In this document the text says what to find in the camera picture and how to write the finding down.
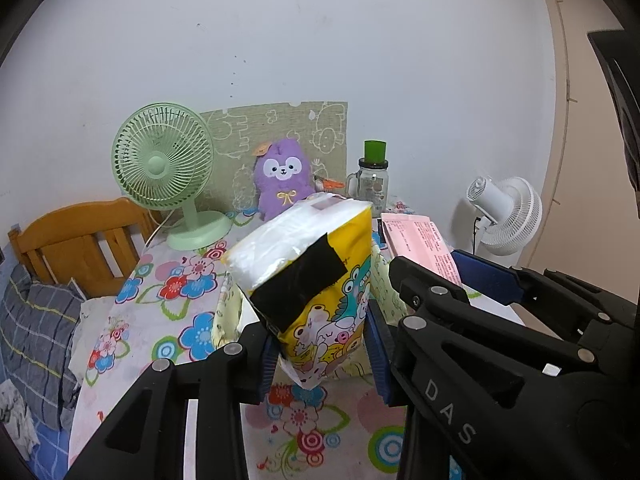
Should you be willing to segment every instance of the white fan grille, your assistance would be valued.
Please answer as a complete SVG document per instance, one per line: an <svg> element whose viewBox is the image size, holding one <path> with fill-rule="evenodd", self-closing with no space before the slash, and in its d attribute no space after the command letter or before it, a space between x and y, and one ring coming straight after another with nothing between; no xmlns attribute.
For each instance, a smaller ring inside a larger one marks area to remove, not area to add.
<svg viewBox="0 0 640 480"><path fill-rule="evenodd" d="M195 198L213 170L213 145L203 119L174 104L149 105L120 127L113 174L123 191L151 209Z"/></svg>
<svg viewBox="0 0 640 480"><path fill-rule="evenodd" d="M476 178L471 186L466 190L466 199L469 202L473 203L475 200L478 200L482 193L484 193L484 188L486 187L486 179L484 178Z"/></svg>
<svg viewBox="0 0 640 480"><path fill-rule="evenodd" d="M494 184L513 198L513 209L507 219L486 229L482 244L497 256L508 256L533 238L542 220L542 202L523 178L507 178Z"/></svg>

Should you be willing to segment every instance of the glass jar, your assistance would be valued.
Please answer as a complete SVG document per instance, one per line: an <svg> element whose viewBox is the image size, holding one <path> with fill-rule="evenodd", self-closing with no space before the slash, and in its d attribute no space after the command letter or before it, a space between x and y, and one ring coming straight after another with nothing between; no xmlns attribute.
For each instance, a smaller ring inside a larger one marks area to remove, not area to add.
<svg viewBox="0 0 640 480"><path fill-rule="evenodd" d="M389 186L389 176L386 168L389 163L366 162L364 157L358 162L360 169L347 176L347 196L371 202L373 218L379 218L386 209L386 192Z"/></svg>

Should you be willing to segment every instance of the screw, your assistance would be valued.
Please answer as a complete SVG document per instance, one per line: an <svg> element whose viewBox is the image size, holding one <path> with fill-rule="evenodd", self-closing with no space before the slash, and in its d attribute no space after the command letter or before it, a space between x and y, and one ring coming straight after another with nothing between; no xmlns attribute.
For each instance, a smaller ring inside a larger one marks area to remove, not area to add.
<svg viewBox="0 0 640 480"><path fill-rule="evenodd" d="M437 294L438 296L443 296L444 294L447 294L449 291L444 288L443 286L432 286L429 289L431 292L433 292L434 294Z"/></svg>
<svg viewBox="0 0 640 480"><path fill-rule="evenodd" d="M580 348L578 350L578 357L580 358L580 361L589 364L593 363L596 360L596 356L593 355L593 352L587 348Z"/></svg>
<svg viewBox="0 0 640 480"><path fill-rule="evenodd" d="M151 367L156 372L164 372L169 367L169 359L165 359L164 357L156 359L151 363Z"/></svg>
<svg viewBox="0 0 640 480"><path fill-rule="evenodd" d="M242 351L242 345L240 343L229 343L224 347L225 354L238 355Z"/></svg>
<svg viewBox="0 0 640 480"><path fill-rule="evenodd" d="M407 316L402 322L405 327L411 328L412 330L420 330L427 326L427 322L419 316Z"/></svg>

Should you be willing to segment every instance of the blue flower print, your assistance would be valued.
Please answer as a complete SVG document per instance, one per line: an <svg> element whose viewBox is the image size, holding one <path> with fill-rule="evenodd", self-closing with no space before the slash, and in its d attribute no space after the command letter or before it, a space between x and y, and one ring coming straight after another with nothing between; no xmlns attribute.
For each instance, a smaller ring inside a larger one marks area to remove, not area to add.
<svg viewBox="0 0 640 480"><path fill-rule="evenodd" d="M324 436L324 444L327 447L338 447L340 446L340 435L337 433L329 433Z"/></svg>
<svg viewBox="0 0 640 480"><path fill-rule="evenodd" d="M212 272L207 276L200 276L199 279L187 282L180 290L180 295L190 300L197 300L203 296L205 292L211 292L218 286L216 281L216 273Z"/></svg>
<svg viewBox="0 0 640 480"><path fill-rule="evenodd" d="M104 357L100 357L95 362L95 368L98 370L99 374L105 373L107 370L113 368L113 364L116 362L116 357L114 354L107 354Z"/></svg>
<svg viewBox="0 0 640 480"><path fill-rule="evenodd" d="M215 348L211 342L211 331L213 330L213 313L203 312L193 318L193 326L185 328L178 343L185 350L189 350L189 359L201 361L212 354Z"/></svg>
<svg viewBox="0 0 640 480"><path fill-rule="evenodd" d="M181 276L183 270L184 267L182 265L178 265L177 267L171 269L171 272L169 272L169 276Z"/></svg>
<svg viewBox="0 0 640 480"><path fill-rule="evenodd" d="M280 420L280 415L282 414L282 405L281 404L271 404L267 400L267 416L271 420Z"/></svg>
<svg viewBox="0 0 640 480"><path fill-rule="evenodd" d="M322 386L316 386L313 390L305 390L297 384L291 387L291 393L296 400L302 400L307 406L313 406L316 410L322 409L326 399L326 390Z"/></svg>
<svg viewBox="0 0 640 480"><path fill-rule="evenodd" d="M120 293L116 296L116 303L124 303L125 301L133 300L139 291L142 284L142 278L128 278Z"/></svg>

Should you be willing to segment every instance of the wooden headboard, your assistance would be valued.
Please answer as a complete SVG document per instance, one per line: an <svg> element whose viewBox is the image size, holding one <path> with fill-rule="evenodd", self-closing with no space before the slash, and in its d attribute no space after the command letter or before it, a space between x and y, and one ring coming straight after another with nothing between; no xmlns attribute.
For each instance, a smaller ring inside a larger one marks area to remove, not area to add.
<svg viewBox="0 0 640 480"><path fill-rule="evenodd" d="M155 227L149 211L128 198L84 202L52 211L23 232L10 231L9 240L18 260L41 282L66 284L75 278L92 298L116 296L139 260L128 229L133 225L145 240ZM98 233L104 234L123 277L111 272Z"/></svg>

